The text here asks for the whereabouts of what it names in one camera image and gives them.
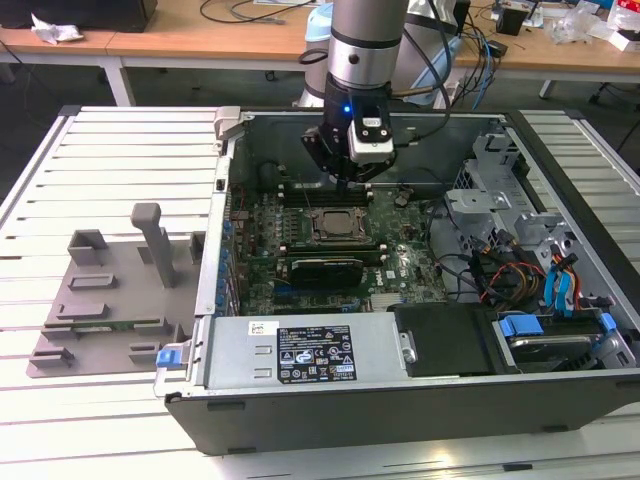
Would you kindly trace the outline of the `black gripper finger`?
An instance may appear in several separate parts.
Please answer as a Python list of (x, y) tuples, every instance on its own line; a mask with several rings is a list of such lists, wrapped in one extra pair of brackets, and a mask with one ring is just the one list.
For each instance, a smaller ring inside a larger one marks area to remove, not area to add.
[(396, 162), (396, 154), (393, 153), (388, 159), (367, 164), (356, 164), (349, 162), (348, 166), (348, 188), (355, 188), (357, 185), (366, 184), (370, 180), (389, 170)]
[(334, 127), (319, 126), (305, 131), (302, 144), (318, 168), (328, 174), (336, 190), (347, 190), (349, 180), (348, 146), (340, 131)]

